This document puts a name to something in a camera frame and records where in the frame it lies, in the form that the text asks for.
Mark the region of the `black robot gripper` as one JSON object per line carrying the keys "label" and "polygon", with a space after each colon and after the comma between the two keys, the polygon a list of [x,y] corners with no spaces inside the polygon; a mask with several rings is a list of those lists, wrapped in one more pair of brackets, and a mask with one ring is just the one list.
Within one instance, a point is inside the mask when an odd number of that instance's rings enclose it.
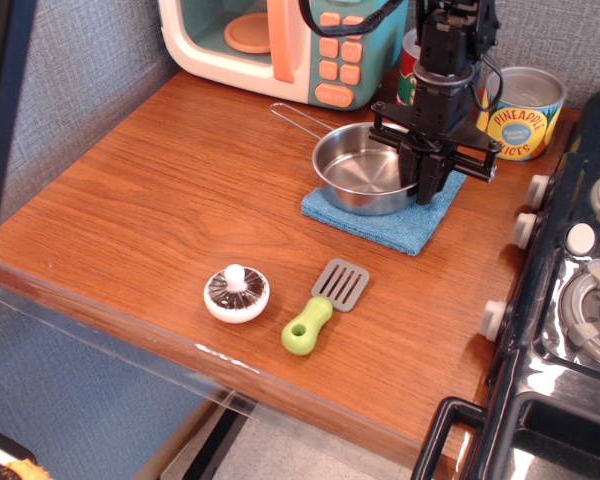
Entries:
{"label": "black robot gripper", "polygon": [[471,115],[480,106],[478,67],[441,75],[416,67],[412,106],[378,101],[370,137],[394,148],[402,186],[417,185],[417,204],[431,203],[452,170],[489,182],[500,144],[481,132]]}

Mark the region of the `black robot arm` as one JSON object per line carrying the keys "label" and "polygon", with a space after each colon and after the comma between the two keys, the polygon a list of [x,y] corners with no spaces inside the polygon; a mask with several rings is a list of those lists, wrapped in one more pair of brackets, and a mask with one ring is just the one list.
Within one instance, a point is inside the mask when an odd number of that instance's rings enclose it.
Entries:
{"label": "black robot arm", "polygon": [[370,137],[396,149],[403,183],[429,204],[458,171],[483,181],[495,174],[501,142],[480,130],[474,111],[488,112],[477,94],[481,66],[500,22],[492,1],[420,1],[416,5],[416,88],[410,106],[373,104]]}

